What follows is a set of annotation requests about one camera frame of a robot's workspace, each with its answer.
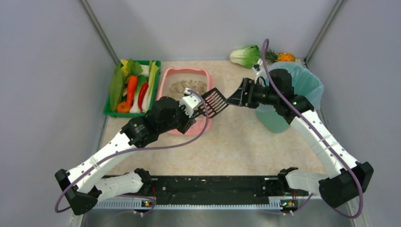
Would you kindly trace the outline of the black litter scoop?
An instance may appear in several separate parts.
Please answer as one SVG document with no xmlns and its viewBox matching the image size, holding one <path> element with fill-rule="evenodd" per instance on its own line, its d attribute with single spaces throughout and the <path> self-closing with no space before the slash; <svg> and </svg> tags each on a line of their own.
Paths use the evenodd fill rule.
<svg viewBox="0 0 401 227">
<path fill-rule="evenodd" d="M 207 91 L 206 93 L 201 95 L 201 97 L 206 102 L 206 107 L 204 107 L 204 105 L 200 103 L 200 105 L 194 111 L 195 117 L 199 117 L 200 115 L 206 116 L 205 109 L 207 109 L 209 113 L 208 118 L 212 119 L 228 107 L 228 104 L 226 103 L 226 98 L 218 90 L 217 87 L 214 87 L 211 90 Z"/>
</svg>

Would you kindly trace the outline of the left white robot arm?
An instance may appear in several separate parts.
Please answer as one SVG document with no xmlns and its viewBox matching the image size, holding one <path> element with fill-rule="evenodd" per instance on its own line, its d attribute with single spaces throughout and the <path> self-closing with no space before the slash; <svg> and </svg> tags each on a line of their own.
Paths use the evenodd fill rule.
<svg viewBox="0 0 401 227">
<path fill-rule="evenodd" d="M 205 114 L 209 117 L 205 99 L 194 93 L 176 101 L 170 97 L 157 100 L 144 115 L 134 117 L 99 151 L 78 166 L 55 173 L 62 194 L 55 212 L 72 210 L 75 215 L 90 211 L 98 202 L 127 193 L 136 193 L 150 182 L 143 169 L 106 178 L 105 175 L 137 151 L 149 150 L 148 144 L 171 130 L 185 134 Z"/>
</svg>

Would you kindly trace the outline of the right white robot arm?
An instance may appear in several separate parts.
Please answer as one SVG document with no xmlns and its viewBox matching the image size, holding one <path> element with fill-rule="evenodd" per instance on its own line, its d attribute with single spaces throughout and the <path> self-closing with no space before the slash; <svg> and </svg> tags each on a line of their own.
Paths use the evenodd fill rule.
<svg viewBox="0 0 401 227">
<path fill-rule="evenodd" d="M 244 78 L 226 103 L 257 108 L 271 105 L 298 131 L 326 170 L 326 174 L 299 169 L 285 174 L 289 188 L 314 193 L 332 208 L 337 208 L 363 194 L 374 169 L 369 162 L 361 163 L 350 155 L 320 121 L 313 105 L 292 86 L 292 76 L 284 69 L 270 71 L 270 79 Z"/>
</svg>

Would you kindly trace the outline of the green trash bin with bag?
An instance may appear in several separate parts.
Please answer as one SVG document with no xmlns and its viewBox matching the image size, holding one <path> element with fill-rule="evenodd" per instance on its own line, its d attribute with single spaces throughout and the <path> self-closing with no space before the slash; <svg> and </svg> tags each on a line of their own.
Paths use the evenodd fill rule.
<svg viewBox="0 0 401 227">
<path fill-rule="evenodd" d="M 279 61 L 268 66 L 268 70 L 287 70 L 292 76 L 292 86 L 297 95 L 306 97 L 316 110 L 321 108 L 324 85 L 310 70 L 296 62 Z M 259 105 L 255 111 L 257 118 L 273 133 L 281 133 L 289 128 L 283 117 L 271 105 Z"/>
</svg>

